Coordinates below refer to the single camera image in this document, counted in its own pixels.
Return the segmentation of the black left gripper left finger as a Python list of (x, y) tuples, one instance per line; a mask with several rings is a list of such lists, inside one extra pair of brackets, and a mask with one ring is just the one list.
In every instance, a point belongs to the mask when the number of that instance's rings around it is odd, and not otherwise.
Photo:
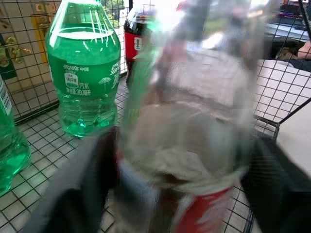
[(22, 233), (98, 233), (106, 197), (117, 184), (117, 128), (82, 140), (57, 171)]

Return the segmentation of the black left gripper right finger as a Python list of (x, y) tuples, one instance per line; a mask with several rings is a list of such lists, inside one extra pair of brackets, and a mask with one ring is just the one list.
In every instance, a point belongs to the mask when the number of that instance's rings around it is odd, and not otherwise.
[(262, 233), (311, 233), (311, 178), (274, 140), (256, 139), (242, 187)]

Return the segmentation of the clear bottle with red label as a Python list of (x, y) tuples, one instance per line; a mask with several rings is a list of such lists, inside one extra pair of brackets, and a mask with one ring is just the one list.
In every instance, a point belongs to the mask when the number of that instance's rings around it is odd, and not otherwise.
[(271, 0), (142, 0), (115, 233), (221, 233), (250, 155)]

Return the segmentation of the green Sprite plastic bottle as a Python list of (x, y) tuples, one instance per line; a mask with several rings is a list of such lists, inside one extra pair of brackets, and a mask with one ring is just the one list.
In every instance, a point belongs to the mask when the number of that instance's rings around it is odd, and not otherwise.
[(121, 44), (101, 0), (62, 0), (45, 44), (64, 132), (84, 137), (113, 125)]
[(27, 166), (30, 157), (29, 143), (15, 125), (9, 93), (0, 75), (0, 196), (10, 189), (13, 178)]

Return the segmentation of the dark cola bottle red label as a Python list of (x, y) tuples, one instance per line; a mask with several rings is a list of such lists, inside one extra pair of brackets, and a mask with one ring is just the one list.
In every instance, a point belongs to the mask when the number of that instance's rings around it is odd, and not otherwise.
[(131, 84), (133, 66), (137, 55), (143, 49), (143, 35), (147, 24), (154, 18), (154, 8), (152, 4), (139, 3), (133, 7), (124, 23), (124, 49), (127, 66), (126, 85)]

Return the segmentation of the gold door lock plate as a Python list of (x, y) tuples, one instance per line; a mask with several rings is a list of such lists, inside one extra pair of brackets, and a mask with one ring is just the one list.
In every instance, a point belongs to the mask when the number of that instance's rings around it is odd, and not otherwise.
[(38, 2), (31, 5), (33, 10), (31, 14), (32, 26), (43, 63), (47, 62), (45, 36), (53, 22), (59, 5), (59, 1)]

